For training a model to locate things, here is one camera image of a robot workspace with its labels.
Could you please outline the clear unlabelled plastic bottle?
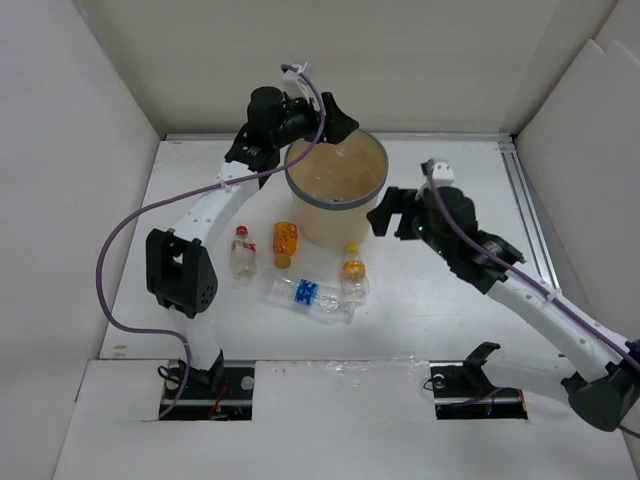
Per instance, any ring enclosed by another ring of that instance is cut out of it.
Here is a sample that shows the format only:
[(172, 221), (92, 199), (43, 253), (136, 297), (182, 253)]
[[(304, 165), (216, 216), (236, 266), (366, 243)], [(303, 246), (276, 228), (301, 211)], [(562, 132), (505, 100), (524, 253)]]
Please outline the clear unlabelled plastic bottle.
[(321, 200), (348, 201), (359, 195), (356, 156), (344, 146), (322, 144), (300, 164), (304, 190)]

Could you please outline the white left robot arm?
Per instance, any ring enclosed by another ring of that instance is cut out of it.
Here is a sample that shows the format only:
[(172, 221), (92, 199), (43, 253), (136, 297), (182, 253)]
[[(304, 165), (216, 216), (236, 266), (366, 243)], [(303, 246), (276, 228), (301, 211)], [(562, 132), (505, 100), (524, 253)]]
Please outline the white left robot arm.
[(188, 391), (212, 396), (222, 387), (224, 356), (213, 326), (202, 314), (213, 303), (218, 278), (206, 248), (217, 240), (240, 207), (266, 183), (280, 164), (280, 151), (299, 139), (336, 145), (359, 127), (332, 93), (321, 95), (323, 111), (303, 97), (276, 87), (254, 90), (247, 121), (236, 135), (218, 174), (222, 187), (203, 194), (172, 227), (152, 230), (145, 242), (146, 286), (171, 312), (190, 355), (171, 374)]

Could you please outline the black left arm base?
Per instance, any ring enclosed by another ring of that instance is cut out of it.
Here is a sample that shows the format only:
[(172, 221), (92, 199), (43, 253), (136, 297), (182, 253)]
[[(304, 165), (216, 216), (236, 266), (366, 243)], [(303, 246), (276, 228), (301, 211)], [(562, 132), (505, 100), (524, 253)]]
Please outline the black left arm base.
[(255, 365), (250, 363), (228, 364), (219, 388), (213, 393), (187, 385), (175, 405), (163, 414), (175, 401), (179, 385), (176, 367), (160, 367), (164, 380), (159, 406), (161, 421), (249, 421), (253, 412)]

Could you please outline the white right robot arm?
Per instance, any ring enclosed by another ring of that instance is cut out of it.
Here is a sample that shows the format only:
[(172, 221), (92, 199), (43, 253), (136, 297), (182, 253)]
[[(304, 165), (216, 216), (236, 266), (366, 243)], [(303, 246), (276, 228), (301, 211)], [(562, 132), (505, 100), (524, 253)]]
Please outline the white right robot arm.
[(475, 205), (461, 190), (390, 187), (367, 214), (373, 234), (385, 236), (394, 215), (396, 238), (424, 242), (459, 280), (515, 313), (559, 352), (527, 357), (484, 341), (465, 358), (433, 368), (435, 395), (458, 398), (458, 408), (470, 414), (492, 395), (531, 391), (568, 405), (598, 430), (621, 428), (639, 400), (638, 342), (599, 325), (524, 272), (523, 254), (479, 227)]

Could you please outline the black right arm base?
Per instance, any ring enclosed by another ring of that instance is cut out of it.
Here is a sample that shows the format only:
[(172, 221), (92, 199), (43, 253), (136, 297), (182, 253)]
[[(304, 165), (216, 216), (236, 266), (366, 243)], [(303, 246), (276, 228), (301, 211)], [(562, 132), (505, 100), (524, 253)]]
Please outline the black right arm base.
[(431, 394), (438, 420), (527, 420), (521, 390), (494, 386), (482, 370), (500, 345), (484, 342), (463, 360), (430, 363), (423, 393)]

